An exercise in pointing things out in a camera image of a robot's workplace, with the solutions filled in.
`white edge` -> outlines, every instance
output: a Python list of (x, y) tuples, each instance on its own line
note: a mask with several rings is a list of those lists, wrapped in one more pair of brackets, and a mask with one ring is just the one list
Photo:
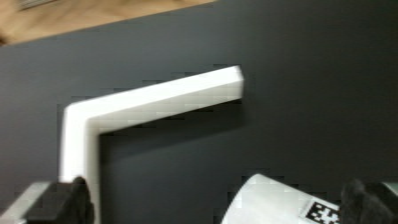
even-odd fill
[(60, 182), (87, 180), (99, 217), (98, 135), (241, 98), (243, 77), (233, 66), (71, 104), (64, 111)]

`black background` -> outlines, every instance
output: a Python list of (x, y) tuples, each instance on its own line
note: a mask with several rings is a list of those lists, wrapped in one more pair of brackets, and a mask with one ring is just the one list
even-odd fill
[(57, 180), (66, 105), (236, 64), (241, 104), (101, 137), (105, 224), (217, 223), (256, 172), (330, 201), (398, 181), (396, 60), (392, 0), (222, 0), (2, 47), (2, 210)]

